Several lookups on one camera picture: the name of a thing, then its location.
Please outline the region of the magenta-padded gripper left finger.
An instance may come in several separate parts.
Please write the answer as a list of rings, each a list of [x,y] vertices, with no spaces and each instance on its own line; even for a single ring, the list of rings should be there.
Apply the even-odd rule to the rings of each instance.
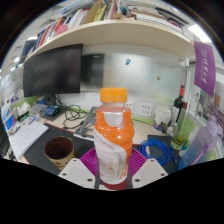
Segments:
[[[71,159],[59,177],[84,188],[98,189],[100,179],[95,149],[90,149],[80,159]]]

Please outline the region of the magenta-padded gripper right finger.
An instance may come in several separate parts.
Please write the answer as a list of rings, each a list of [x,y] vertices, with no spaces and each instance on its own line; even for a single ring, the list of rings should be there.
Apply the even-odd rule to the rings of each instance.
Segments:
[[[167,176],[167,172],[155,158],[147,159],[138,150],[132,149],[128,167],[128,186],[141,188]]]

